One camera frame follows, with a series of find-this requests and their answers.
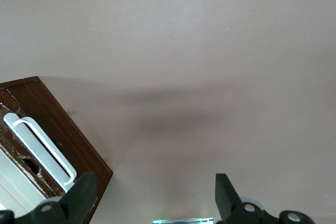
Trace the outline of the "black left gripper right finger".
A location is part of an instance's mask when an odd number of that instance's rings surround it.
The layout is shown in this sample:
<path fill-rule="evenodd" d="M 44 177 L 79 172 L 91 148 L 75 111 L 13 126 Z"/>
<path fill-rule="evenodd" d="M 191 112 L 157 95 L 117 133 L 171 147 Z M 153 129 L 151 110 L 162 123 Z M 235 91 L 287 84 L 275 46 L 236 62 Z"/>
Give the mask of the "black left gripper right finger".
<path fill-rule="evenodd" d="M 215 201 L 221 217 L 219 223 L 314 224 L 309 216 L 298 211 L 285 210 L 274 217 L 252 202 L 243 202 L 226 174 L 216 174 Z"/>

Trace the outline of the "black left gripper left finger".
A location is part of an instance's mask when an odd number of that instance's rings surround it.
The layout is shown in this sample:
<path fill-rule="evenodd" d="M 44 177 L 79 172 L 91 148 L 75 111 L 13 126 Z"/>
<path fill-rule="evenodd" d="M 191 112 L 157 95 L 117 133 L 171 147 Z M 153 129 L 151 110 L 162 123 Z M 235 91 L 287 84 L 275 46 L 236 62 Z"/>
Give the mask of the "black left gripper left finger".
<path fill-rule="evenodd" d="M 49 201 L 19 218 L 11 210 L 1 211 L 1 223 L 84 223 L 97 200 L 97 176 L 84 173 L 58 201 Z"/>

